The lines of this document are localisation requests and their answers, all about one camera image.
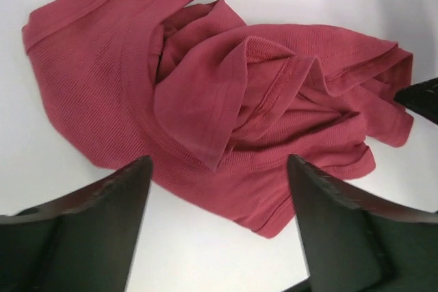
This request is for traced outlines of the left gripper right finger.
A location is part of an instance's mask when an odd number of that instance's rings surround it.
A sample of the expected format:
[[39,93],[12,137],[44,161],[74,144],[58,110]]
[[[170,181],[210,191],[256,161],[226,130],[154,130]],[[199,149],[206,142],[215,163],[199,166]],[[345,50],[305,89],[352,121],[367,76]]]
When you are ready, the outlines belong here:
[[289,186],[309,277],[291,291],[436,291],[437,214],[379,198],[299,156]]

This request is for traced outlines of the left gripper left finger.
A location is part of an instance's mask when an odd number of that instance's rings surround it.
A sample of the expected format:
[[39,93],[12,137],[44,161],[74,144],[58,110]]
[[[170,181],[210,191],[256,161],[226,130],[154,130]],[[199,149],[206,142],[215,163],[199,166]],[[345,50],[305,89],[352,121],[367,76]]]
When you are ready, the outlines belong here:
[[153,164],[140,157],[61,198],[1,216],[2,291],[124,291]]

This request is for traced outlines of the maroon garment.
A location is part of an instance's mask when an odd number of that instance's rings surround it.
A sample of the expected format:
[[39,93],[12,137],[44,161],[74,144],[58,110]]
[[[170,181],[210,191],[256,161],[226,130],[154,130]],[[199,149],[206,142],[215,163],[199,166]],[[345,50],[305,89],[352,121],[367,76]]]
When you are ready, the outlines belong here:
[[149,155],[158,185],[266,238],[295,214],[290,154],[361,178],[365,139],[400,147],[413,125],[394,101],[412,54],[341,27],[248,25],[223,0],[55,0],[22,33],[49,120],[94,165]]

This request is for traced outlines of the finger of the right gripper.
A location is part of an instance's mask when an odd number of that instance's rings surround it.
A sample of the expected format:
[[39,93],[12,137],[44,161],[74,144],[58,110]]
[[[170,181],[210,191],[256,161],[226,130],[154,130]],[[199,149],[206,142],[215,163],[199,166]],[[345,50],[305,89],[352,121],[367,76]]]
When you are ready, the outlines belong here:
[[430,79],[413,84],[398,91],[394,100],[423,118],[438,122],[437,83],[438,79]]

